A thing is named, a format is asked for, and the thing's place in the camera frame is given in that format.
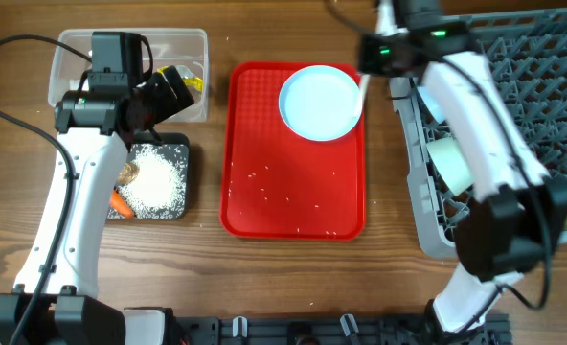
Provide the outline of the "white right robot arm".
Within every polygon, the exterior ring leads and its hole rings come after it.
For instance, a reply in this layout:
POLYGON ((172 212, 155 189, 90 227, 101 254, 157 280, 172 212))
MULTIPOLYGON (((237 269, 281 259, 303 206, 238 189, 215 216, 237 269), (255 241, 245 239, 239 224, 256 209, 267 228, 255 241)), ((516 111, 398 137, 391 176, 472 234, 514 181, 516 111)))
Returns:
POLYGON ((360 69, 415 77, 443 110, 473 177, 469 214, 455 227, 458 266, 425 312, 427 342, 464 341, 504 291, 552 266, 567 219, 567 182, 553 178, 520 134, 488 59, 462 21, 436 1, 379 1, 362 34, 360 69))

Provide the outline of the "large light blue plate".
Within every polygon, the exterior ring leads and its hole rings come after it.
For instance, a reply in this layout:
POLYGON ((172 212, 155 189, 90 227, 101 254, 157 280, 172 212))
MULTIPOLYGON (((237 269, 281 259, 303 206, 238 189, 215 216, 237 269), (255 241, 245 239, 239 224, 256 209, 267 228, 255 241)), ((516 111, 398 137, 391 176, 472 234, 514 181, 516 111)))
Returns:
POLYGON ((361 117, 353 115, 359 81, 327 65, 311 65, 294 72, 283 83, 278 99, 283 122, 309 141, 329 142, 344 137, 361 117))

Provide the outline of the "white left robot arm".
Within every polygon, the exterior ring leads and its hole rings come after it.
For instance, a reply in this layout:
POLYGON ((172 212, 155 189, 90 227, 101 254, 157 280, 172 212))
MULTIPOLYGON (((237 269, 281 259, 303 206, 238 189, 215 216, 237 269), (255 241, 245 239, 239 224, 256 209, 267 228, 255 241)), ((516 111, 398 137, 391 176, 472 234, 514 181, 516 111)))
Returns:
POLYGON ((98 298, 98 259, 109 201, 135 144, 186 144, 155 126, 193 103, 176 69, 153 67, 148 40, 94 32, 79 86, 55 109, 57 151, 31 252, 0 293, 3 344, 187 344, 169 308, 117 310, 98 298))

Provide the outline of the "small light blue bowl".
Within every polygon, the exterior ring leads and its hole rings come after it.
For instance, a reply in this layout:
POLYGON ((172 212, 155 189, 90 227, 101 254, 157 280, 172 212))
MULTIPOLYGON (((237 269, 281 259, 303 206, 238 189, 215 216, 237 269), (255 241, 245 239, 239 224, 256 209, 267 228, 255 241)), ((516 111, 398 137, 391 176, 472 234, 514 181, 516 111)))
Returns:
POLYGON ((420 98, 422 99, 428 112, 433 117, 434 121, 437 122, 438 124, 444 122, 446 119, 445 114, 442 108, 440 107, 439 103, 430 95, 428 89, 424 86, 418 86, 417 90, 420 95, 420 98))

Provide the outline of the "orange carrot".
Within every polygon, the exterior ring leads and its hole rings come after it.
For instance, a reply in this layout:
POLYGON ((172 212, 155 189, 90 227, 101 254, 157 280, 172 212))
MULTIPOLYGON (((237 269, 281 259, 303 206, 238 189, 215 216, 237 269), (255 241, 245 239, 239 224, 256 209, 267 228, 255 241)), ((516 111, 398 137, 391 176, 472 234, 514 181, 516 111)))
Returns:
POLYGON ((109 206, 116 210, 124 218, 131 219, 135 217, 134 211, 116 191, 113 191, 111 194, 109 206))

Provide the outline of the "white plastic spoon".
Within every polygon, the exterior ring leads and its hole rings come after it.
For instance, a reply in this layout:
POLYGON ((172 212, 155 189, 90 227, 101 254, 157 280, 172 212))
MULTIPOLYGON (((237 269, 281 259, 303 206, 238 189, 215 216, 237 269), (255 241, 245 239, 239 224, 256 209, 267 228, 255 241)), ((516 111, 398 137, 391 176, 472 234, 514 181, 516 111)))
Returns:
POLYGON ((356 118, 359 118, 362 115, 363 106, 364 106, 364 102, 365 102, 365 99, 366 99, 370 79, 371 79, 371 76, 368 75, 368 74, 363 74, 360 78, 360 81, 359 81, 359 84, 358 84, 358 94, 357 94, 357 97, 356 97, 356 100, 355 100, 354 113, 353 113, 353 115, 356 118))

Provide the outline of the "green bowl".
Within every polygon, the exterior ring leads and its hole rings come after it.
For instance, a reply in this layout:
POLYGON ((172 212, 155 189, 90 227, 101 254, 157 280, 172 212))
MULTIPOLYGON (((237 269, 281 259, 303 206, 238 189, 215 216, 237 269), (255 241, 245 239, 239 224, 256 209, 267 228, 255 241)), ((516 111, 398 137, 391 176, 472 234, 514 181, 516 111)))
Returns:
POLYGON ((427 151, 437 172, 454 195, 466 191, 474 179, 462 154, 459 143, 452 137, 429 142, 427 151))

